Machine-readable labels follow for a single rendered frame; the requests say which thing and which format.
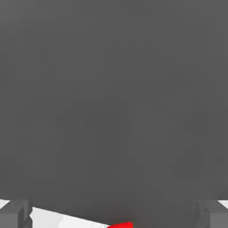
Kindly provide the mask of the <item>small red cube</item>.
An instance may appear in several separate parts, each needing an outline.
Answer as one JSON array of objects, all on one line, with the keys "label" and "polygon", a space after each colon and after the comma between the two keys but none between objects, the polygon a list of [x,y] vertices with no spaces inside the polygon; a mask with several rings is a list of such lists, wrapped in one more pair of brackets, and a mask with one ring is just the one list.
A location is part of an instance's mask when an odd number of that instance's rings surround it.
[{"label": "small red cube", "polygon": [[134,225],[132,222],[124,222],[107,226],[107,228],[134,228]]}]

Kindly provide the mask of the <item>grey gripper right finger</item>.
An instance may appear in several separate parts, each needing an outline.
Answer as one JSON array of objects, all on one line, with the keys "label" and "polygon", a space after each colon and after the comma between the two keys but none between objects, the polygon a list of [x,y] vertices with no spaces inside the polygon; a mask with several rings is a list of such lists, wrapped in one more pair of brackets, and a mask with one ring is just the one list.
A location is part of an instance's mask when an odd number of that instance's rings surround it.
[{"label": "grey gripper right finger", "polygon": [[228,208],[218,200],[198,200],[195,207],[195,228],[228,228]]}]

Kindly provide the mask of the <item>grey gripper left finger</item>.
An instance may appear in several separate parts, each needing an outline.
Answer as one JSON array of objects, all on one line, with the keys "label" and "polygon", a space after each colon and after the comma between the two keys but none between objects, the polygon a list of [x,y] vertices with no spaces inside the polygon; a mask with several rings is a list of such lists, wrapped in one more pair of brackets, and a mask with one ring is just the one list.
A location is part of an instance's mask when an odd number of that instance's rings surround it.
[{"label": "grey gripper left finger", "polygon": [[30,200],[11,200],[0,209],[0,228],[33,228]]}]

